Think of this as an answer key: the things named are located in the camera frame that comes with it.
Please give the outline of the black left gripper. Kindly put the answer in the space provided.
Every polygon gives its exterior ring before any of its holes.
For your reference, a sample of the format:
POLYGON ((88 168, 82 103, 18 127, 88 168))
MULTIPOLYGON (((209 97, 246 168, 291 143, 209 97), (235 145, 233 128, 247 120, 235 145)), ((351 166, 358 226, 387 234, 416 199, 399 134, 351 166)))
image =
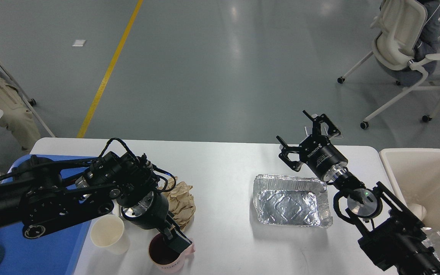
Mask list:
POLYGON ((137 205, 121 207, 123 218, 141 229, 158 229, 167 247, 181 254, 193 241, 180 229, 169 214, 169 202, 161 193, 150 192, 137 205))

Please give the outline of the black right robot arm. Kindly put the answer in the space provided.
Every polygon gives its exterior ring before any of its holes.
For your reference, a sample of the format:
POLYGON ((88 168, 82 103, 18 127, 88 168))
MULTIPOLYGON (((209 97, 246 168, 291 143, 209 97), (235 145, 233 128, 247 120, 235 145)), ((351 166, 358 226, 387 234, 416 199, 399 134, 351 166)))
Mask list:
POLYGON ((298 146, 280 136, 279 158, 292 170, 307 165, 315 176, 337 189, 333 208, 339 218, 361 233, 358 244, 381 270, 395 267, 400 275, 440 275, 435 249, 426 247, 424 223, 383 183, 369 189, 348 169, 348 159, 331 143, 341 134, 326 114, 303 114, 312 129, 298 146))

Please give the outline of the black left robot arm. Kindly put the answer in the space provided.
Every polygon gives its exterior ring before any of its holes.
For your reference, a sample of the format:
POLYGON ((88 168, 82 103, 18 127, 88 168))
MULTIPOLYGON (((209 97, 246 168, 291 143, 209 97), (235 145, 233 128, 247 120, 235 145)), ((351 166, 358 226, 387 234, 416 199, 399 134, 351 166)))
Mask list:
POLYGON ((174 221, 164 196, 176 187, 173 174, 116 141, 124 155, 108 151, 108 140, 96 158, 31 155, 0 176, 0 228, 21 222, 23 237, 36 239, 110 214, 116 202, 125 220, 158 230, 171 250, 185 251, 192 240, 174 221))

